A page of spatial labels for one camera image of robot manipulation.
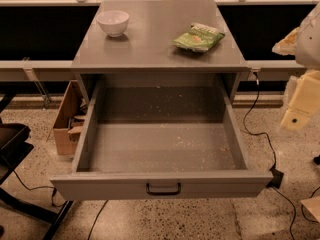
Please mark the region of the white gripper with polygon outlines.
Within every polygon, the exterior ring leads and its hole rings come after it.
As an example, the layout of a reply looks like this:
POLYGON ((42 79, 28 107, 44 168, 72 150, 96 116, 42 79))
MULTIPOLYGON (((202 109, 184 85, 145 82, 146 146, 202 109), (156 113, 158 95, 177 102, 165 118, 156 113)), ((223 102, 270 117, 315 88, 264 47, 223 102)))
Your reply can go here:
MULTIPOLYGON (((278 55, 294 55, 299 28, 293 29, 277 42, 272 52, 278 55)), ((290 131, 301 130, 310 120, 304 114, 316 114, 320 111, 320 70, 308 69, 300 77, 291 76, 287 82, 283 98, 286 111, 281 127, 290 131)))

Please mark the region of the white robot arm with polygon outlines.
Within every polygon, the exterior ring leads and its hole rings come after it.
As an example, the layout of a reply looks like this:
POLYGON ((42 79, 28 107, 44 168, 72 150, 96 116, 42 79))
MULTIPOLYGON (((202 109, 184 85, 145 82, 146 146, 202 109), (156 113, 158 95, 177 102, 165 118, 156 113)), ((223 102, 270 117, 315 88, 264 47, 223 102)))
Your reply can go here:
POLYGON ((281 121, 283 128, 298 131, 320 111, 320 3, 299 27, 273 46, 272 52, 294 55, 295 61, 307 69, 297 80, 281 121))

